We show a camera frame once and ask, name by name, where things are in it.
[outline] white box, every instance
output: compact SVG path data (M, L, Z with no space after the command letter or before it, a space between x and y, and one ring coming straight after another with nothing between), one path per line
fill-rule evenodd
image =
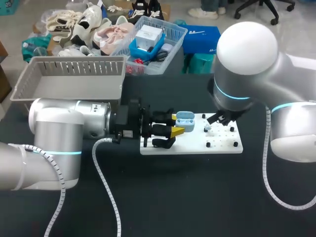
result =
M155 47L161 36L162 29L144 25L135 36L136 46L148 50L150 47Z
M140 30L141 31L145 31L145 32L154 33L155 35L159 36L159 39L162 36L162 29L160 29L160 28L155 28L155 27L152 27L152 26L143 25Z

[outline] black tabletop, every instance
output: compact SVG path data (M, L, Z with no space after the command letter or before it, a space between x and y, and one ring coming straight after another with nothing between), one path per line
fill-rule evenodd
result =
M211 113L210 75L126 77L122 103L141 97L152 110ZM102 144L97 151L122 221L123 237L314 237L316 207L290 211L267 193L262 178L265 109L255 105L238 121L238 155L142 156L137 141ZM32 144L27 118L12 105L0 123L0 141ZM84 141L78 184L66 192L51 237L115 237L112 205L93 165L93 141ZM316 194L316 164L294 163L269 151L268 177L289 204ZM0 235L41 237L59 192L0 192Z

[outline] shoe box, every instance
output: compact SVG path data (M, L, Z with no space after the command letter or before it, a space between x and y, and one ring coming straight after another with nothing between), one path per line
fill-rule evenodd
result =
M19 6L20 0L0 0L0 16L12 15Z
M3 44L0 41L0 62L8 56ZM5 97L10 93L11 86L7 80L4 71L0 65L0 103L5 99Z
M114 5L121 7L123 9L133 10L132 2L135 2L135 0L131 0L131 1L119 1L119 0L117 0L117 1L115 1ZM161 5L164 20L169 21L170 14L171 14L171 6L169 4L165 4L165 3L160 3L160 5Z
M217 42L221 34L216 26L180 25L188 29L183 40L184 53L216 54Z

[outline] cable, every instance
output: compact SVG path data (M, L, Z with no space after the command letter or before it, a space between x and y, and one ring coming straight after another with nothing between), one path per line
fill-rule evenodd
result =
M121 236L121 224L120 224L120 217L119 217L119 210L118 210L118 207L115 203L115 200L113 198L113 195L111 193L111 190L109 188L109 185L107 183L107 181L105 180L103 174L102 174L102 171L99 167L99 164L98 164L98 161L97 161L97 157L95 155L95 151L97 150L97 147L99 144L103 143L103 142L112 142L112 138L102 138L98 141L96 141L93 145L93 148L92 148L92 158L93 158L93 162L94 162L94 165L95 165L95 168L97 169L99 175L100 175L100 178L104 184L104 187L105 189L107 190L108 192L108 195L109 195L109 198L111 200L111 203L112 203L112 206L113 206L113 209L114 209L114 212L115 212L115 216L116 216L116 219L117 219L117 225L118 225L118 234L117 234L117 237L120 237Z
M280 200L272 191L269 182L268 182L268 176L267 176L267 155L268 155L268 145L269 145L269 138L270 138L270 128L271 128L271 111L268 107L266 107L266 116L267 116L267 125L266 125L266 136L265 136L265 142L264 142L264 148L263 148L263 158L262 158L262 174L263 174L263 180L265 183L265 186L267 188L268 193L271 195L271 197L281 206L284 206L288 209L299 211L299 210L305 210L310 207L312 207L316 203L316 196L307 204L301 205L301 206L292 206L289 205L282 200Z
M53 168L55 169L56 173L57 173L57 177L59 179L59 183L60 183L60 198L59 198L59 202L58 202L58 206L54 212L54 215L52 216L46 231L45 231L45 235L44 237L48 237L49 236L49 232L51 230L51 228L54 225L55 220L58 217L59 212L61 211L61 208L63 207L64 204L64 200L65 200L65 196L66 196L66 186L65 186L65 180L63 177L63 174L60 171L60 168L58 166L58 164L54 161L54 159L48 155L45 151L43 151L42 149L36 147L36 146L32 146L32 145L22 145L26 150L31 150L34 152L39 153L42 157L44 157L45 159L47 159L50 163L51 166L53 166Z

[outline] pink sneaker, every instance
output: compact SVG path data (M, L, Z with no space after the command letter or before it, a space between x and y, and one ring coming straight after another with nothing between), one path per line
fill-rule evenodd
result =
M100 48L101 41L106 41L116 33L122 32L124 35L127 35L133 29L133 27L133 24L126 22L120 25L113 25L105 29L102 29L94 34L93 47L97 49Z
M100 49L105 55L110 55L124 39L126 34L114 33L110 38L100 42Z

